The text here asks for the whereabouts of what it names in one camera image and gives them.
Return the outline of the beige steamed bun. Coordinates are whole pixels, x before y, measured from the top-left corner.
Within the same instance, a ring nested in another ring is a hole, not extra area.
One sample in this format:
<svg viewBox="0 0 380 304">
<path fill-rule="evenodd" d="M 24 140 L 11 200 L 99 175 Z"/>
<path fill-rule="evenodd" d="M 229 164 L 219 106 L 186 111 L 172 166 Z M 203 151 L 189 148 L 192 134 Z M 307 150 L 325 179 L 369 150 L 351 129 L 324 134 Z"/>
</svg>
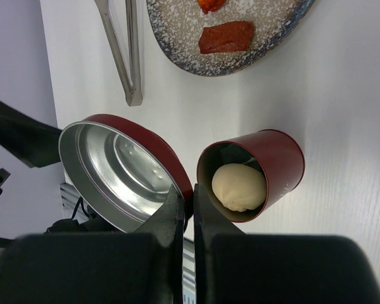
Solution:
<svg viewBox="0 0 380 304">
<path fill-rule="evenodd" d="M 258 170 L 237 163 L 221 166 L 212 178 L 212 191 L 221 204 L 234 212 L 254 210 L 265 202 L 267 182 Z"/>
</svg>

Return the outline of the silver tin lid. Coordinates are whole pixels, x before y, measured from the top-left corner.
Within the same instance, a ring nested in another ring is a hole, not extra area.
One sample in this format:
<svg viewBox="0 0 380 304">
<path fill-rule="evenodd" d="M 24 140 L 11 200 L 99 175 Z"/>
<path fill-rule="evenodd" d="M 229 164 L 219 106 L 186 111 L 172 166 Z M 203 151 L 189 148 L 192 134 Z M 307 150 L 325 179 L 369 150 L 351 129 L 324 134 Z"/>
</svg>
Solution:
<svg viewBox="0 0 380 304">
<path fill-rule="evenodd" d="M 164 203 L 174 186 L 193 215 L 193 187 L 175 151 L 130 120 L 96 114 L 65 127 L 60 160 L 77 192 L 109 224 L 133 232 Z"/>
</svg>

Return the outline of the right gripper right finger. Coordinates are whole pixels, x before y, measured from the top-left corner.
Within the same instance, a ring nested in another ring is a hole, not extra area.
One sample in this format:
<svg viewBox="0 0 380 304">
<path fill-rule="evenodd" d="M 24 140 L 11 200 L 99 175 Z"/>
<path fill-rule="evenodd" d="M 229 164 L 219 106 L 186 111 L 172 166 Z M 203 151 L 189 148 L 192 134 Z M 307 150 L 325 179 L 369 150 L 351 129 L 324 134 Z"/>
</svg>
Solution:
<svg viewBox="0 0 380 304">
<path fill-rule="evenodd" d="M 194 189 L 198 303 L 380 303 L 367 257 L 341 236 L 246 234 Z"/>
</svg>

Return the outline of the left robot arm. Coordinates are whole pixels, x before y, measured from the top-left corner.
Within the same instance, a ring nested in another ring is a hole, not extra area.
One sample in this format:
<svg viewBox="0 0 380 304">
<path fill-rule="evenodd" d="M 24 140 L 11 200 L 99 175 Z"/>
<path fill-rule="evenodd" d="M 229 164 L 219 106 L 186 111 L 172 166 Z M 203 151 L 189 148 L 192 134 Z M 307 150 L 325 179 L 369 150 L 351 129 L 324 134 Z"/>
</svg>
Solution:
<svg viewBox="0 0 380 304">
<path fill-rule="evenodd" d="M 0 101 L 0 145 L 30 168 L 60 162 L 61 130 L 44 124 Z"/>
</svg>

